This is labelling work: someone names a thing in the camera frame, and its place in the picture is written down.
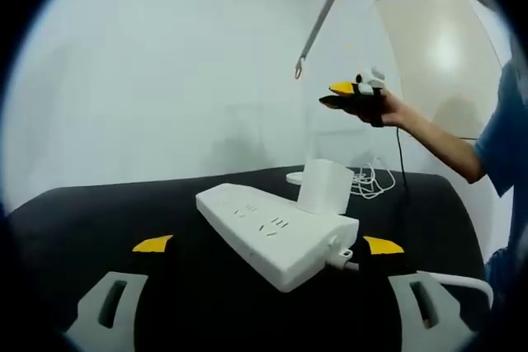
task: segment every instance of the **black tabletop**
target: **black tabletop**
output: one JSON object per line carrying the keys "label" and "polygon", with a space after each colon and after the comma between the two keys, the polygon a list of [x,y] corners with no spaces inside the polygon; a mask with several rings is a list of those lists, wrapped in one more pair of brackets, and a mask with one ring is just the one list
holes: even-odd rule
{"label": "black tabletop", "polygon": [[[196,209],[195,196],[220,183],[250,185],[295,200],[299,187],[283,167],[225,176],[123,185],[60,188],[14,211],[9,220],[41,297],[59,328],[75,320],[78,300],[108,271],[132,272],[132,248],[151,237],[173,234],[180,296],[174,314],[222,317],[229,312],[351,310],[357,278],[325,269],[291,293],[280,293],[245,263]],[[389,180],[380,171],[381,184]],[[450,183],[440,177],[401,174],[396,186],[372,200],[352,196],[347,216],[360,220],[360,236],[389,239],[420,270],[483,279],[483,261],[473,225]],[[462,317],[478,327],[486,299],[478,292],[449,289]]]}

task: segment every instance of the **person's arm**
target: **person's arm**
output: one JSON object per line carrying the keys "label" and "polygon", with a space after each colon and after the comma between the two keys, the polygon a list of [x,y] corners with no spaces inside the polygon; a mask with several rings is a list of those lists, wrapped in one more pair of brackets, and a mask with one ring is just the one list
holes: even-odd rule
{"label": "person's arm", "polygon": [[[399,127],[410,133],[433,155],[459,173],[469,183],[482,179],[486,172],[471,144],[448,134],[405,105],[389,91],[383,90],[384,125]],[[367,123],[370,120],[361,113],[352,113]]]}

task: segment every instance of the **white background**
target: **white background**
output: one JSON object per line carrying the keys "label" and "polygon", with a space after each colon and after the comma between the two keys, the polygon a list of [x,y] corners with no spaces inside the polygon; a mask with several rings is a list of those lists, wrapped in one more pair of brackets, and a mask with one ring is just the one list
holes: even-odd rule
{"label": "white background", "polygon": [[[309,94],[375,64],[402,95],[375,0],[337,0],[302,79],[293,79],[323,1],[49,0],[9,82],[7,208],[59,186],[214,175],[306,156],[360,165],[379,155],[398,170],[394,129],[330,115]],[[502,25],[469,3],[504,64]],[[405,134],[403,155],[408,171],[455,187],[484,258],[506,243],[511,193],[499,199],[488,179],[467,185]]]}

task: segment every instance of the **hand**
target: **hand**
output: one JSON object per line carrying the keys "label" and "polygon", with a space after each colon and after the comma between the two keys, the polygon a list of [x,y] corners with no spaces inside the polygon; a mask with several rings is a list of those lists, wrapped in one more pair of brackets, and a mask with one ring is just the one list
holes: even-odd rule
{"label": "hand", "polygon": [[[381,90],[381,98],[383,101],[381,113],[383,124],[405,129],[408,113],[411,112],[411,109],[385,88]],[[372,121],[367,114],[361,113],[361,110],[354,109],[345,111],[357,116],[364,123],[370,124]]]}

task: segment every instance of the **white power strip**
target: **white power strip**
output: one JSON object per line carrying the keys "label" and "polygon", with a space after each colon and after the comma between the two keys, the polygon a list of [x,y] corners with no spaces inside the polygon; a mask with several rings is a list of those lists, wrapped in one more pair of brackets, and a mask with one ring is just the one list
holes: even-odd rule
{"label": "white power strip", "polygon": [[196,207],[260,275],[289,292],[322,270],[344,266],[359,222],[312,214],[297,203],[245,185],[223,184],[196,196]]}

